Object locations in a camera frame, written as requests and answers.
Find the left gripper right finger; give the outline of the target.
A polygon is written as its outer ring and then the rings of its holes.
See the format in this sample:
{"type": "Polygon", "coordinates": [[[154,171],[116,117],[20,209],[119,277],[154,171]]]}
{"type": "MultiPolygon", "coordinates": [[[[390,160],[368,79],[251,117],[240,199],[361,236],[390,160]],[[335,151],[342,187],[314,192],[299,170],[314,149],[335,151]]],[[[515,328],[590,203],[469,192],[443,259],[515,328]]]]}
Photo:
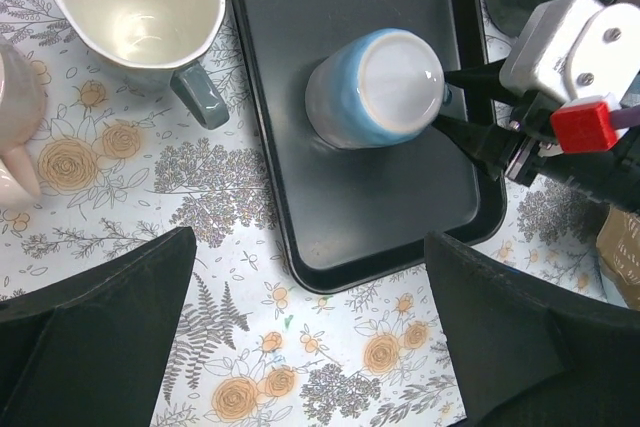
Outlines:
{"type": "Polygon", "coordinates": [[[465,426],[636,426],[639,314],[425,238],[465,426]]]}

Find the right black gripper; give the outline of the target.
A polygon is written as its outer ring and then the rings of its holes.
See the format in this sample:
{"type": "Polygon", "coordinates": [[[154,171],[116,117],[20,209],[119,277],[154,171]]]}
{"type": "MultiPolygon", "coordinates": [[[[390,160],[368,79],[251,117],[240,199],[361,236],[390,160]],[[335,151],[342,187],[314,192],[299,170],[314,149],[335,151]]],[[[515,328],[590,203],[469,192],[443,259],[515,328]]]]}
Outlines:
{"type": "MultiPolygon", "coordinates": [[[[465,92],[485,97],[509,97],[500,82],[505,60],[445,73],[445,81],[465,92]]],[[[529,187],[539,175],[548,177],[591,200],[619,210],[639,208],[639,129],[627,131],[609,151],[544,157],[551,139],[550,115],[559,103],[538,91],[528,91],[515,105],[510,119],[514,131],[495,123],[482,125],[439,115],[433,126],[447,136],[491,181],[504,173],[529,187]]]]}

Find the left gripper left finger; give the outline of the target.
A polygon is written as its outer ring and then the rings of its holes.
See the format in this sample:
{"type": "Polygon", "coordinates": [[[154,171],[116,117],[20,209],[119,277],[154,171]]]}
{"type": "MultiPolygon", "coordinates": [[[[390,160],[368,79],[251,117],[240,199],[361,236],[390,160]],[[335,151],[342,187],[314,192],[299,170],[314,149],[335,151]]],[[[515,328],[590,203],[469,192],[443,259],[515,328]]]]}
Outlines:
{"type": "Polygon", "coordinates": [[[4,426],[147,426],[191,280],[175,228],[1,304],[4,426]]]}

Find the grey-blue faceted mug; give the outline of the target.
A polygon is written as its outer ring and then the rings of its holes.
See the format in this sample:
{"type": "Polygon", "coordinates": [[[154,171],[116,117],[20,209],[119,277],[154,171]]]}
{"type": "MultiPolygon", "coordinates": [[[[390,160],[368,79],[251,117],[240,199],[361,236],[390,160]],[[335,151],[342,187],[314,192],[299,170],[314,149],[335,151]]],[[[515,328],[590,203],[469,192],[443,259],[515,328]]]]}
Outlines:
{"type": "Polygon", "coordinates": [[[169,87],[208,130],[228,107],[200,60],[213,45],[226,0],[55,0],[85,45],[134,84],[169,87]]]}

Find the pink mug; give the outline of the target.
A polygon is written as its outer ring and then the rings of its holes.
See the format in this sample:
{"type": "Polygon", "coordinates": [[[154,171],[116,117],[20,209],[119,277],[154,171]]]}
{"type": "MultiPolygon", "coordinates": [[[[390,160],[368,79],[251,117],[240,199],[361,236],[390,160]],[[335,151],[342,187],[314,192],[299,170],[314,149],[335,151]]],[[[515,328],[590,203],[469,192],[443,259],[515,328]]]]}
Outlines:
{"type": "Polygon", "coordinates": [[[6,39],[1,40],[1,205],[18,209],[41,195],[26,143],[38,130],[46,111],[39,79],[28,60],[6,39]]]}

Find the blue mug white base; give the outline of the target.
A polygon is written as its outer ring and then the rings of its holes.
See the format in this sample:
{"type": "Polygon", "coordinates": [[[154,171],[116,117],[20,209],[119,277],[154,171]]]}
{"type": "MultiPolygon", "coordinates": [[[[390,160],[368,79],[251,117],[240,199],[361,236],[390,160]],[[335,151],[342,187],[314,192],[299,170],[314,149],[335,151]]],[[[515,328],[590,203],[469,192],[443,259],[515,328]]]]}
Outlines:
{"type": "Polygon", "coordinates": [[[408,30],[387,28],[321,62],[309,77],[305,109],[320,138],[355,150],[416,138],[450,97],[433,48],[408,30]]]}

